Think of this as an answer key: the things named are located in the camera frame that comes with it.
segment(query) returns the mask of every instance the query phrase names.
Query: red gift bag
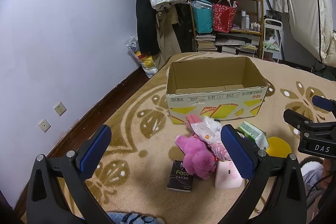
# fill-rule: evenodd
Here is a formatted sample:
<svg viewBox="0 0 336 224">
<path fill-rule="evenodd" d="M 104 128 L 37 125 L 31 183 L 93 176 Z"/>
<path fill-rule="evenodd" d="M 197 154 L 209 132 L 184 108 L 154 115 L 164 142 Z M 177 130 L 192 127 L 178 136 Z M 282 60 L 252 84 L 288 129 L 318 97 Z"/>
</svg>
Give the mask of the red gift bag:
<svg viewBox="0 0 336 224">
<path fill-rule="evenodd" d="M 237 8 L 220 4 L 222 0 L 212 5 L 213 7 L 213 29 L 218 32 L 229 32 L 233 25 Z"/>
</svg>

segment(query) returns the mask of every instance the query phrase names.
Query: yellow round object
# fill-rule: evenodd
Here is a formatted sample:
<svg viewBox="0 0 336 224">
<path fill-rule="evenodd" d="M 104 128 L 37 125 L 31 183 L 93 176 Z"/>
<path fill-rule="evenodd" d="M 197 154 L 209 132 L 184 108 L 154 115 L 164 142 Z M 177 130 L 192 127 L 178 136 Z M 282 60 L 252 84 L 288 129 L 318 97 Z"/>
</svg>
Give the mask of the yellow round object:
<svg viewBox="0 0 336 224">
<path fill-rule="evenodd" d="M 269 156 L 286 158 L 292 153 L 292 149 L 288 143 L 278 137 L 270 137 L 267 139 L 269 147 L 266 152 Z"/>
</svg>

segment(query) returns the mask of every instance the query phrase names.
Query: blue gripper pad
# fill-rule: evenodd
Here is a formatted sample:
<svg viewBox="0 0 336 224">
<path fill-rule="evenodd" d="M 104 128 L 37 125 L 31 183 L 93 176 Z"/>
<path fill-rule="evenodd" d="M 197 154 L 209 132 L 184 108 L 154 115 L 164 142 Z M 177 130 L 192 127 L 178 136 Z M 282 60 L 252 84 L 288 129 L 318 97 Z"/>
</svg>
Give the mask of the blue gripper pad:
<svg viewBox="0 0 336 224">
<path fill-rule="evenodd" d="M 317 96 L 315 95 L 313 98 L 312 98 L 312 103 L 314 106 L 317 106 L 319 108 L 322 108 L 326 111 L 333 111 L 334 110 L 334 103 L 327 99 L 327 98 L 323 98 L 323 97 L 320 97 L 320 96 Z"/>
<path fill-rule="evenodd" d="M 256 144 L 242 138 L 230 124 L 223 126 L 220 136 L 241 177 L 251 180 L 258 165 L 258 158 L 254 154 L 259 150 Z"/>
<path fill-rule="evenodd" d="M 101 125 L 91 139 L 86 140 L 77 150 L 76 166 L 80 171 L 80 178 L 86 180 L 92 177 L 99 161 L 111 142 L 111 129 Z"/>
</svg>

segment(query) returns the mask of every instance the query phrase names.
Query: small bottle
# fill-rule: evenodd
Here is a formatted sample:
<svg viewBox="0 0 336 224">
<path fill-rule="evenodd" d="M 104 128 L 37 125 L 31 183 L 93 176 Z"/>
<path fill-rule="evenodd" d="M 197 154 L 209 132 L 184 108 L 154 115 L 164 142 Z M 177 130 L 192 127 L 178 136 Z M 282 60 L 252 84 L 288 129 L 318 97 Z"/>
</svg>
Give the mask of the small bottle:
<svg viewBox="0 0 336 224">
<path fill-rule="evenodd" d="M 241 10 L 241 28 L 246 30 L 246 10 Z"/>
<path fill-rule="evenodd" d="M 250 29 L 250 16 L 246 15 L 246 29 Z"/>
</svg>

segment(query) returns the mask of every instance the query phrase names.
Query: wooden floor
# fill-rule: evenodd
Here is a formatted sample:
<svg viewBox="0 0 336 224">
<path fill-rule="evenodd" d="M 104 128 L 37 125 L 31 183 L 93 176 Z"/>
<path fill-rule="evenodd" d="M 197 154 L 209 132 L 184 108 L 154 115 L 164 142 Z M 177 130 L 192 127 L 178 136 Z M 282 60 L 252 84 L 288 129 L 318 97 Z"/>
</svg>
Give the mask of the wooden floor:
<svg viewBox="0 0 336 224">
<path fill-rule="evenodd" d="M 60 157 L 69 150 L 77 150 L 101 124 L 106 122 L 148 80 L 149 78 L 141 67 L 135 70 L 85 114 L 48 154 L 47 158 Z M 20 218 L 26 212 L 27 188 L 28 185 L 22 191 L 14 208 L 14 212 Z"/>
</svg>

